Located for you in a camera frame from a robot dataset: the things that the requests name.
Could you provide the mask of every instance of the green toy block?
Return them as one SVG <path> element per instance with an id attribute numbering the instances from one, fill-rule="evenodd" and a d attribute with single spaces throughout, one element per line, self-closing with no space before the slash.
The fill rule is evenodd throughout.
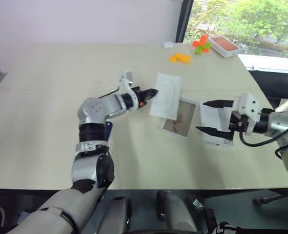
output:
<path id="1" fill-rule="evenodd" d="M 209 50 L 209 49 L 210 49 L 210 47 L 211 47 L 211 43 L 209 43 L 209 42 L 206 42 L 206 43 L 205 43 L 205 45 L 204 45 L 204 49 L 207 49 L 207 50 Z"/>
<path id="2" fill-rule="evenodd" d="M 197 46 L 196 47 L 196 50 L 195 50 L 195 54 L 196 55 L 201 55 L 202 54 L 202 52 L 203 52 L 203 46 Z"/>

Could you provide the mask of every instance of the table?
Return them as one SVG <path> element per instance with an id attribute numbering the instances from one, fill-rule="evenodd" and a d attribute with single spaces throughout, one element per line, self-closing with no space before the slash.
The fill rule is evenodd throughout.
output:
<path id="1" fill-rule="evenodd" d="M 178 52 L 191 53 L 192 63 L 169 62 Z M 250 92 L 270 107 L 238 57 L 214 51 L 196 56 L 187 44 L 37 44 L 0 84 L 0 188 L 69 188 L 79 140 L 77 109 L 86 98 L 115 90 L 123 70 L 131 70 L 142 89 L 155 87 L 162 72 L 181 76 L 181 96 L 193 101 Z M 162 131 L 161 119 L 149 109 L 150 103 L 112 120 L 116 178 L 110 189 L 288 187 L 287 172 L 274 155 L 276 143 L 250 148 L 236 134 L 233 149 L 209 146 L 195 128 L 188 140 L 180 139 Z"/>

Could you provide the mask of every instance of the window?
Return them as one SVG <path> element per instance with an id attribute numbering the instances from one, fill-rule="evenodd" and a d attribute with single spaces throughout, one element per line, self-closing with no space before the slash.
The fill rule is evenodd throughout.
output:
<path id="1" fill-rule="evenodd" d="M 288 0 L 194 0 L 184 42 L 223 35 L 245 54 L 288 58 Z"/>

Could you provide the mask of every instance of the white wall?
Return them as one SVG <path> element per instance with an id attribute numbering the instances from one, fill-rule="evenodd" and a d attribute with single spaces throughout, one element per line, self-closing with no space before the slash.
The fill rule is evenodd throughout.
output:
<path id="1" fill-rule="evenodd" d="M 175 41 L 182 0 L 0 0 L 0 70 L 34 42 Z"/>

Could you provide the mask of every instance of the white box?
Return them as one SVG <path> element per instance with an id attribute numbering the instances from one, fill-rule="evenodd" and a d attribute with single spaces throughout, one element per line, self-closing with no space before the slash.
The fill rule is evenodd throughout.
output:
<path id="1" fill-rule="evenodd" d="M 207 42 L 211 43 L 211 48 L 225 58 L 238 55 L 243 52 L 243 49 L 230 42 L 223 36 L 209 37 Z"/>

